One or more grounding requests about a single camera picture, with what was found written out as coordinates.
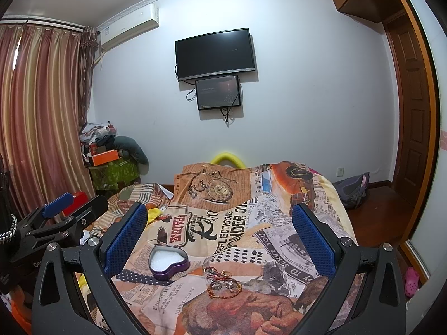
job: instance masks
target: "newspaper print bedspread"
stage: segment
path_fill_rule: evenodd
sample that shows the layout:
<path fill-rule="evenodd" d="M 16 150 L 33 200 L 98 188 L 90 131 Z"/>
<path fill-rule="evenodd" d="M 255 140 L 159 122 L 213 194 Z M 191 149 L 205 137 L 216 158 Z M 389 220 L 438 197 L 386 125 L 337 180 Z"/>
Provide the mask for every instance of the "newspaper print bedspread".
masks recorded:
<path fill-rule="evenodd" d="M 144 230 L 123 272 L 113 278 L 151 335 L 288 335 L 327 282 L 291 224 L 292 206 L 305 202 L 337 236 L 355 240 L 332 184 L 304 164 L 250 169 L 193 164 L 176 175 L 174 185 L 171 202 L 156 184 L 124 189 L 110 199 L 109 212 L 93 228 L 101 235 L 134 201 L 163 210 Z M 185 250 L 190 268 L 171 281 L 157 281 L 148 266 L 157 245 Z M 211 299 L 205 266 L 231 272 L 242 292 Z M 357 277 L 332 328 L 343 324 L 360 282 Z M 83 292 L 87 299 L 88 290 Z M 100 312 L 90 308 L 97 324 L 106 327 Z"/>

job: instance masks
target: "black tv screen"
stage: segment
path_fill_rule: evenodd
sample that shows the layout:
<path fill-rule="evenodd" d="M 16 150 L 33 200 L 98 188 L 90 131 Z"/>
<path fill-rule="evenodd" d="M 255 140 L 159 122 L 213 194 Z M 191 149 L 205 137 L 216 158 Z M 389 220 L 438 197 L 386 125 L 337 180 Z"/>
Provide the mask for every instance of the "black tv screen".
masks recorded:
<path fill-rule="evenodd" d="M 248 29 L 199 35 L 175 42 L 179 81 L 255 70 Z"/>

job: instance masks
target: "white wall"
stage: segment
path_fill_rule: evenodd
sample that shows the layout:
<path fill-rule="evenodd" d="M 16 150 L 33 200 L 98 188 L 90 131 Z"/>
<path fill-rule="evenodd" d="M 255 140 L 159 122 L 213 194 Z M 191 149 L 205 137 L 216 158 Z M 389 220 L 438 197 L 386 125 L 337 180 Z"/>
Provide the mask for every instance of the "white wall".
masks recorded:
<path fill-rule="evenodd" d="M 93 75 L 96 119 L 133 137 L 172 183 L 183 165 L 229 151 L 247 166 L 293 160 L 330 180 L 370 171 L 387 180 L 394 100 L 381 25 L 340 14 L 332 0 L 159 0 L 160 27 L 106 53 Z M 257 62 L 240 75 L 243 107 L 227 128 L 219 111 L 187 102 L 174 41 L 250 28 Z"/>
<path fill-rule="evenodd" d="M 441 130 L 447 131 L 447 36 L 424 0 L 410 0 L 421 20 L 433 56 L 439 86 Z M 431 274 L 407 303 L 407 334 L 419 323 L 447 279 L 447 152 L 439 149 L 433 185 L 413 237 L 413 248 Z"/>
<path fill-rule="evenodd" d="M 90 106 L 87 111 L 87 122 L 96 122 L 95 100 L 93 99 L 93 89 L 90 95 Z"/>

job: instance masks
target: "pink slipper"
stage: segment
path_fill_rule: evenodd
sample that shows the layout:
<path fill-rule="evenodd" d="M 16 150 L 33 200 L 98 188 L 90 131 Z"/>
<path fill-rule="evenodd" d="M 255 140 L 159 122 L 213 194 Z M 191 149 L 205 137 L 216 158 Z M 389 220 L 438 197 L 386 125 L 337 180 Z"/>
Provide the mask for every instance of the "pink slipper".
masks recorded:
<path fill-rule="evenodd" d="M 413 297 L 418 290 L 419 275 L 413 267 L 408 267 L 405 274 L 405 295 L 407 297 Z"/>

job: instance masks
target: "orange box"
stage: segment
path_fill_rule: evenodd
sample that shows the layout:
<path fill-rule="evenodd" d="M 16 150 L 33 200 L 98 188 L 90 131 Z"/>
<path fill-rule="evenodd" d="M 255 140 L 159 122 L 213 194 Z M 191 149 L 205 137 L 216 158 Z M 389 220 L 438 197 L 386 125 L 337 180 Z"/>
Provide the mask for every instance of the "orange box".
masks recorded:
<path fill-rule="evenodd" d="M 94 155 L 92 156 L 93 160 L 93 166 L 99 166 L 102 164 L 105 164 L 106 162 L 110 162 L 113 160 L 118 160 L 118 151 L 117 150 L 110 150 L 103 152 L 102 154 Z"/>

